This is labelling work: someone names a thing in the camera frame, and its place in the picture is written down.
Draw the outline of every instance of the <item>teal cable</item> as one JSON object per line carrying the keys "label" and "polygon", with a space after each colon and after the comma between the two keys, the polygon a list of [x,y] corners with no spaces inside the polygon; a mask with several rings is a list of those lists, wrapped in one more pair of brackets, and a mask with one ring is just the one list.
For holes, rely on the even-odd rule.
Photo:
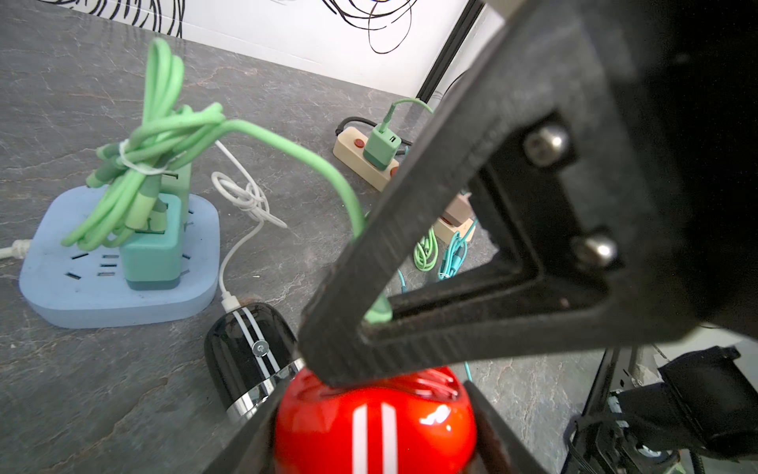
{"label": "teal cable", "polygon": [[453,238],[450,240],[450,245],[447,246],[447,250],[442,257],[442,265],[440,265],[440,272],[437,275],[440,280],[446,280],[456,276],[458,270],[463,265],[463,261],[466,260],[468,255],[468,239],[469,234],[474,231],[474,227],[479,220],[475,220],[471,227],[468,228],[466,234],[461,237],[461,234],[457,231],[453,234]]}
{"label": "teal cable", "polygon": [[[334,166],[322,157],[257,125],[227,120],[221,104],[201,111],[188,105],[174,108],[182,90],[184,65],[171,54],[163,39],[150,44],[145,74],[143,121],[122,143],[96,150],[103,161],[87,177],[89,187],[109,184],[89,217],[61,242],[92,251],[99,246],[119,246],[146,225],[158,199],[162,172],[192,162],[229,132],[250,135],[307,164],[334,187],[345,204],[354,237],[365,227],[357,196]],[[115,239],[108,237],[114,234]]]}
{"label": "teal cable", "polygon": [[397,269],[397,276],[400,278],[400,293],[405,293],[408,291],[408,287],[406,286],[406,279],[402,276],[399,268]]}
{"label": "teal cable", "polygon": [[416,243],[413,249],[413,263],[416,268],[422,272],[429,272],[437,264],[437,236],[434,235],[434,229],[429,229],[426,237],[423,237]]}

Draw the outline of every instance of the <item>beige power strip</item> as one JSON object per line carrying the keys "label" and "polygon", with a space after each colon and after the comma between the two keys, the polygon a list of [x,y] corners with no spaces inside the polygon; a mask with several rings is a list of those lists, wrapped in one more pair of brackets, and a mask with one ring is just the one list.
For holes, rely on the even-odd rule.
{"label": "beige power strip", "polygon": [[393,158],[387,169],[384,171],[377,170],[367,159],[363,158],[363,147],[366,146],[367,141],[366,135],[359,132],[357,128],[347,127],[337,135],[337,141],[334,144],[334,156],[358,176],[368,181],[370,185],[379,191],[383,191],[387,183],[390,182],[390,171],[399,166],[400,163]]}
{"label": "beige power strip", "polygon": [[[357,128],[347,127],[342,133],[337,135],[337,141],[334,143],[334,156],[381,192],[387,186],[387,183],[390,182],[390,171],[399,166],[400,163],[396,159],[392,159],[387,169],[384,171],[377,170],[367,159],[363,158],[363,148],[366,146],[367,141],[366,135],[361,133]],[[459,232],[462,237],[473,224],[474,221],[469,219],[463,225],[453,227],[442,219],[437,219],[433,229],[438,239],[450,245],[455,232]],[[466,242],[471,242],[474,231],[468,235]]]}
{"label": "beige power strip", "polygon": [[[453,235],[455,235],[456,232],[459,232],[460,236],[463,237],[472,225],[474,225],[472,219],[467,220],[458,227],[454,227],[442,219],[437,219],[437,222],[434,223],[432,228],[434,229],[434,235],[436,235],[438,239],[442,240],[447,245],[450,245],[450,241],[453,239]],[[471,231],[468,237],[466,237],[466,242],[471,242],[474,232],[476,232],[476,229]]]}

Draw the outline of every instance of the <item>white cable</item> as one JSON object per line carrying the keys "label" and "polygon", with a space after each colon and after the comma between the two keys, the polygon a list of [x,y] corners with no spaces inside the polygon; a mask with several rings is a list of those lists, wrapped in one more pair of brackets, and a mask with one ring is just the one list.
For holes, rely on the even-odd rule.
{"label": "white cable", "polygon": [[237,169],[239,169],[240,172],[245,176],[247,179],[247,185],[245,186],[245,189],[243,189],[237,185],[237,183],[232,181],[230,177],[219,171],[214,171],[211,174],[211,181],[213,182],[213,185],[216,187],[216,190],[221,193],[221,195],[225,197],[229,202],[234,204],[240,211],[248,215],[248,217],[250,217],[253,221],[258,222],[258,225],[256,225],[249,234],[234,244],[231,250],[229,250],[227,256],[224,257],[224,261],[221,262],[221,267],[218,270],[218,287],[221,289],[221,304],[224,305],[224,310],[226,310],[226,312],[230,312],[241,307],[240,303],[237,301],[237,298],[232,296],[224,286],[224,270],[227,267],[227,263],[229,263],[229,260],[232,258],[232,255],[234,255],[234,253],[245,242],[252,239],[263,228],[263,224],[266,221],[269,221],[270,223],[281,228],[287,228],[287,224],[285,224],[278,217],[271,214],[268,208],[268,199],[266,199],[265,193],[263,190],[261,190],[261,188],[258,187],[258,184],[255,183],[254,179],[252,179],[250,173],[248,173],[247,170],[240,164],[240,162],[234,158],[234,155],[231,154],[227,147],[218,140],[216,140],[216,146],[219,150],[221,150],[222,153],[226,155],[227,158],[229,158],[229,160],[231,160],[232,163],[234,163],[235,166],[237,166]]}
{"label": "white cable", "polygon": [[25,259],[31,245],[31,240],[14,240],[13,245],[10,247],[0,249],[0,259],[9,259],[11,257],[19,260]]}
{"label": "white cable", "polygon": [[137,171],[138,173],[142,173],[145,176],[155,176],[157,174],[163,174],[166,172],[166,170],[168,170],[168,164],[166,164],[163,168],[153,168],[152,166],[148,166],[145,163],[135,164],[135,163],[130,162],[124,157],[124,149],[127,147],[127,145],[129,145],[128,138],[118,144],[118,158],[116,158],[117,163],[121,163],[127,168],[132,168],[134,171]]}

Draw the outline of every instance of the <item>marble surface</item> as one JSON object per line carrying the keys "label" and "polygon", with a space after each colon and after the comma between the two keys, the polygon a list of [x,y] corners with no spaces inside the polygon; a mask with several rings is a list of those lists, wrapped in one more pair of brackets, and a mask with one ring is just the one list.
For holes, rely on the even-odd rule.
{"label": "marble surface", "polygon": [[[144,59],[153,32],[32,0],[0,0],[0,243],[31,238],[50,202],[83,184],[94,148],[122,140],[141,117]],[[381,118],[395,96],[167,38],[186,65],[181,102],[213,101],[335,164],[368,211],[377,192],[331,155],[344,117]],[[425,116],[401,111],[410,139]],[[276,307],[296,328],[316,284],[349,239],[339,198],[319,175],[248,137],[227,147],[251,170],[289,229],[266,226],[230,263],[227,287]],[[254,225],[213,189],[210,173],[238,176],[219,151],[196,161],[193,192],[221,219],[222,254]],[[464,265],[493,247],[476,234]],[[0,260],[0,472],[201,472],[235,428],[202,355],[223,310],[214,301],[178,322],[67,330],[51,326],[18,290],[21,262]],[[427,275],[402,267],[409,289]],[[388,289],[399,291],[393,281]],[[476,383],[550,472],[560,434],[581,410],[601,353],[472,364]]]}

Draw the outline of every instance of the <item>white stripe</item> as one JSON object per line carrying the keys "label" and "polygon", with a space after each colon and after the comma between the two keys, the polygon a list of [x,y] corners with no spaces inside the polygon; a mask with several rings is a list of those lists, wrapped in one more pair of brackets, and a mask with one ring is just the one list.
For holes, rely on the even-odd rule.
{"label": "white stripe", "polygon": [[368,407],[352,412],[352,474],[368,474]]}
{"label": "white stripe", "polygon": [[[240,328],[242,329],[242,332],[245,335],[245,339],[247,339],[247,343],[250,344],[250,350],[252,351],[252,345],[254,343],[252,341],[252,337],[250,336],[250,331],[247,330],[247,325],[245,324],[242,317],[237,311],[234,312],[234,318],[237,320],[237,324],[240,325]],[[268,368],[266,367],[266,364],[263,363],[263,359],[261,359],[260,357],[257,357],[255,354],[253,354],[253,356],[255,357],[255,360],[258,361],[258,366],[261,368],[261,372],[263,372],[263,375],[265,375],[266,378],[271,377],[271,374],[268,373]]]}
{"label": "white stripe", "polygon": [[[250,324],[252,324],[252,330],[255,331],[255,335],[258,336],[259,341],[265,341],[263,338],[263,333],[261,332],[261,329],[258,327],[258,322],[255,320],[255,318],[252,317],[252,313],[250,312],[247,307],[242,308],[242,311],[247,314],[247,319],[250,320]],[[279,372],[281,369],[279,368],[279,364],[277,363],[277,360],[274,358],[274,354],[271,352],[271,346],[268,347],[268,352],[266,353],[268,356],[268,362],[271,363],[271,366],[274,367],[274,373]]]}
{"label": "white stripe", "polygon": [[381,404],[382,473],[397,474],[397,415],[395,407]]}

